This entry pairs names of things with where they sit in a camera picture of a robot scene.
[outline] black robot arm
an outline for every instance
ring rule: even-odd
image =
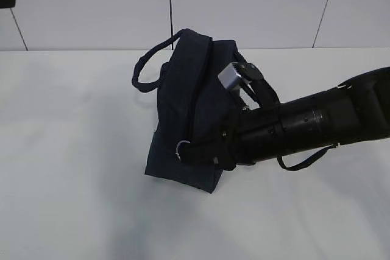
[[[284,169],[299,170],[338,145],[390,137],[390,67],[285,104],[250,63],[229,64],[219,79],[231,92],[242,88],[260,107],[238,107],[202,139],[181,147],[183,163],[233,170],[278,158]],[[282,156],[317,147],[326,148],[299,165],[284,165]]]

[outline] white table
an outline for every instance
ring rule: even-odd
[[[300,172],[237,167],[212,195],[143,175],[157,121],[155,93],[130,83],[143,53],[0,52],[0,259],[390,258],[390,140]],[[386,48],[242,53],[285,102],[390,63]]]

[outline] white wall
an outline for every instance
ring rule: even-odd
[[[325,3],[172,0],[172,20],[241,48],[312,47]],[[30,50],[147,49],[171,30],[169,0],[18,0],[14,12]],[[329,0],[315,47],[390,46],[389,17],[388,0]],[[0,50],[23,49],[4,11],[0,32]]]

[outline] black strap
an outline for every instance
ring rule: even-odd
[[[168,47],[170,44],[173,44],[177,39],[180,38],[180,36],[183,34],[184,30],[178,31],[175,35],[173,35],[168,40],[162,42],[161,44],[158,44],[156,47],[153,47],[150,51],[148,51],[145,55],[143,55],[138,62],[135,65],[133,78],[132,78],[132,84],[135,88],[137,88],[142,93],[148,93],[160,85],[161,78],[163,76],[163,72],[167,67],[167,63],[164,63],[163,68],[161,69],[160,78],[154,82],[149,83],[142,83],[138,81],[138,78],[140,77],[141,71],[144,68],[145,64],[149,61],[150,58],[154,54],[156,54],[158,51]]]
[[[278,159],[278,163],[279,163],[279,166],[282,167],[282,169],[284,169],[284,170],[301,170],[301,169],[304,169],[304,168],[312,165],[317,160],[322,158],[327,153],[328,150],[335,149],[335,148],[337,148],[337,146],[338,146],[337,144],[334,144],[332,146],[325,147],[325,148],[319,150],[318,152],[316,152],[314,155],[312,155],[312,156],[308,157],[307,159],[305,159],[300,164],[296,164],[295,166],[286,167],[286,165],[283,162],[283,159],[282,159],[281,156],[278,156],[278,158],[277,158]]]

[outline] dark blue bag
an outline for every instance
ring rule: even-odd
[[[147,61],[159,50],[179,39],[171,59],[161,67],[160,78],[140,83]],[[212,193],[222,170],[214,166],[188,166],[176,155],[180,142],[204,135],[212,125],[236,107],[218,80],[230,62],[245,62],[236,43],[213,41],[184,29],[157,45],[135,65],[132,84],[143,93],[157,90],[158,127],[154,133],[146,175],[178,181]]]

